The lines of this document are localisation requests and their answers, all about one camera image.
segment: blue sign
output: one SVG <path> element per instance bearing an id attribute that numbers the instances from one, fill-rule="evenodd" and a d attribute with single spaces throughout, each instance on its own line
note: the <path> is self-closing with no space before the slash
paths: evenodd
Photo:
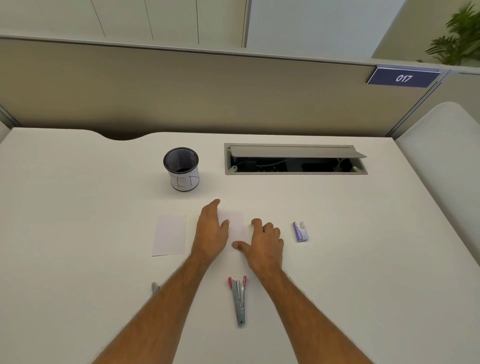
<path id="1" fill-rule="evenodd" d="M 369 85 L 428 87 L 440 73 L 439 71 L 377 67 L 367 83 Z"/>

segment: white paper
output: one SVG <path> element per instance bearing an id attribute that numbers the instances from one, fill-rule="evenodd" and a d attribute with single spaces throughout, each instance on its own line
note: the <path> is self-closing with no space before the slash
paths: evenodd
<path id="1" fill-rule="evenodd" d="M 221 224 L 225 220 L 230 220 L 228 227 L 228 240 L 227 245 L 223 251 L 235 250 L 232 247 L 232 243 L 237 240 L 241 240 L 246 243 L 250 243 L 247 239 L 247 230 L 245 228 L 245 221 L 243 219 L 243 212 L 241 211 L 219 211 L 218 222 Z"/>
<path id="2" fill-rule="evenodd" d="M 152 256 L 185 254 L 186 219 L 186 215 L 158 218 Z"/>

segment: green leaves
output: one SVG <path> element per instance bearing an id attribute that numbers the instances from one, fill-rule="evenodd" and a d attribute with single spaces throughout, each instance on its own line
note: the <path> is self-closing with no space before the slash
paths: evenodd
<path id="1" fill-rule="evenodd" d="M 446 24 L 450 36 L 434 39 L 425 52 L 435 54 L 443 64 L 461 65 L 464 61 L 480 58 L 480 12 L 469 2 L 452 15 Z"/>

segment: desk surface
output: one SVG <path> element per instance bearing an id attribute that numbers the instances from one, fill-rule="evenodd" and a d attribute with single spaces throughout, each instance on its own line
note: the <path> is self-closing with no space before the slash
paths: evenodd
<path id="1" fill-rule="evenodd" d="M 368 175 L 227 176 L 223 144 L 353 144 Z M 200 158 L 199 186 L 176 192 L 162 165 Z M 284 269 L 375 363 L 476 363 L 480 268 L 391 139 L 14 129 L 0 144 L 0 362 L 88 363 L 185 255 L 151 257 L 156 218 L 220 198 L 245 222 L 272 221 Z M 296 243 L 304 220 L 310 240 Z M 227 277 L 249 277 L 245 328 Z M 239 252 L 212 264 L 176 363 L 294 363 L 269 297 Z"/>

